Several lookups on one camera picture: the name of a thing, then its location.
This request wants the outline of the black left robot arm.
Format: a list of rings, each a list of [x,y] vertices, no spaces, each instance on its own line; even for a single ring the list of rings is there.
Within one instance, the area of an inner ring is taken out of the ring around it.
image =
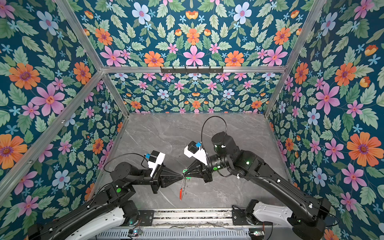
[[[139,210],[131,197],[134,186],[150,186],[154,194],[183,179],[164,165],[155,170],[142,169],[123,162],[111,172],[112,182],[74,211],[45,225],[28,229],[28,240],[86,240],[110,228],[140,222]]]

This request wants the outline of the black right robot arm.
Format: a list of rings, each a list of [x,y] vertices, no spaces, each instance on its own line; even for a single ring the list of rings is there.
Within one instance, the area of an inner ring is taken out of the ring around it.
[[[213,180],[213,173],[227,169],[230,175],[250,181],[276,197],[283,205],[268,205],[252,200],[246,210],[250,221],[270,222],[291,228],[302,240],[320,240],[326,230],[326,218],[330,216],[331,203],[305,194],[282,178],[261,157],[240,149],[234,139],[225,132],[212,137],[215,154],[208,156],[203,143],[190,142],[184,148],[194,162],[185,176],[201,178],[206,183]]]

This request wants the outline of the silver keyring with keys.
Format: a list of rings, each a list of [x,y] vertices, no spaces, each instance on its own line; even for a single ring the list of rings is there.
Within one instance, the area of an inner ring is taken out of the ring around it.
[[[183,170],[183,179],[182,179],[181,188],[180,188],[180,195],[179,195],[180,201],[182,201],[184,195],[187,194],[188,182],[191,179],[190,177],[186,176],[187,171],[188,171],[187,169]]]

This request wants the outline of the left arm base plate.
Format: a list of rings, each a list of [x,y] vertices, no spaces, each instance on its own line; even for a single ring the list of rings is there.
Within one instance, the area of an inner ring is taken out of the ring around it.
[[[154,217],[155,217],[154,210],[138,210],[137,220],[132,224],[132,226],[150,227],[153,224]]]

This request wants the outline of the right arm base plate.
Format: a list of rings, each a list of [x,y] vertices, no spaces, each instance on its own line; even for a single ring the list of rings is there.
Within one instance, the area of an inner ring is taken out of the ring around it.
[[[232,206],[232,221],[234,226],[254,226],[254,220],[246,214],[246,212],[237,207]]]

